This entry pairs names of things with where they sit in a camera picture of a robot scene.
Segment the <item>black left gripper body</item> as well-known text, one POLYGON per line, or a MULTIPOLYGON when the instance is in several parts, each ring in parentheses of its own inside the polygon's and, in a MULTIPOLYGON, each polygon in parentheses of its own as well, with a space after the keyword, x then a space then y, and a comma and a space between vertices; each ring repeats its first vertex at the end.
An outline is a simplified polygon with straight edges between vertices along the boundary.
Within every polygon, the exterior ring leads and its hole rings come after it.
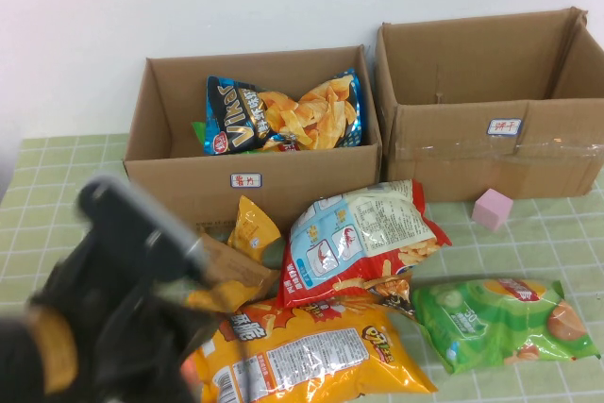
POLYGON ((177 376, 186 311, 154 294, 190 274, 190 235, 93 227, 30 299, 28 330, 47 376, 177 376))

